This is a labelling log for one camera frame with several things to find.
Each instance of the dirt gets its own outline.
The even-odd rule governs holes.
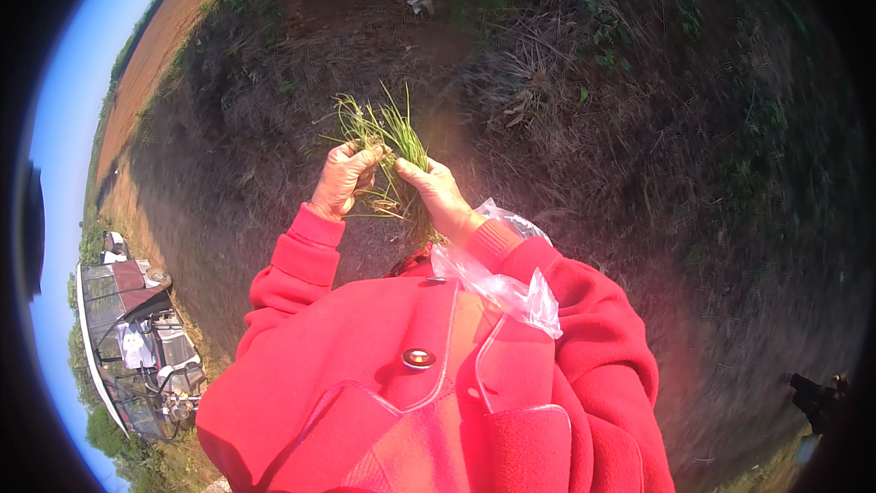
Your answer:
[[[115,90],[97,163],[98,183],[111,173],[110,164],[137,126],[137,112],[158,87],[173,54],[197,21],[198,6],[204,1],[164,0],[146,27]]]
[[[655,415],[676,487],[711,490],[805,422],[786,372],[823,382],[859,354],[871,273],[848,198],[862,160],[848,150],[854,107],[817,28],[792,36],[791,22],[708,0],[694,38],[683,0],[604,1],[629,27],[613,45],[629,70],[599,65],[589,45],[579,54],[593,20],[574,0],[540,0],[486,42],[451,20],[453,0],[432,19],[404,0],[220,4],[144,115],[150,137],[118,147],[104,213],[143,217],[143,246],[230,362],[250,282],[319,176],[319,135],[337,135],[332,96],[377,101],[384,81],[399,97],[407,82],[430,155],[469,202],[496,198],[625,289],[660,366]],[[819,145],[845,158],[827,162]],[[776,150],[784,170],[770,170]],[[749,163],[757,175],[740,173]],[[402,234],[348,220],[335,285],[382,275],[409,250]]]

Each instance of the snap button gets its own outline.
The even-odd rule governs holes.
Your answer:
[[[411,369],[429,369],[437,360],[434,354],[422,348],[411,348],[401,355],[401,361]]]

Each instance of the blue sky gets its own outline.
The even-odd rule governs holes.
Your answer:
[[[38,88],[31,159],[42,170],[46,247],[42,295],[31,305],[39,365],[71,438],[110,493],[127,491],[115,467],[85,442],[85,409],[67,365],[73,314],[67,305],[68,274],[79,259],[82,203],[91,143],[110,68],[134,23],[151,0],[82,0],[47,64]]]

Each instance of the wrinkled hand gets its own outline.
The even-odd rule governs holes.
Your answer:
[[[420,192],[435,230],[454,244],[465,246],[477,228],[485,223],[486,218],[472,210],[460,194],[453,174],[444,164],[430,158],[429,171],[426,172],[404,158],[399,158],[395,169],[403,180]]]
[[[379,146],[356,152],[354,142],[332,148],[310,199],[310,209],[326,219],[341,220],[356,203],[356,191],[374,186],[374,173],[382,155]]]

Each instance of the tire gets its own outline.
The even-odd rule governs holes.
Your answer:
[[[161,284],[161,287],[164,289],[168,289],[173,283],[170,274],[163,268],[150,268],[146,272],[146,277],[153,282]]]

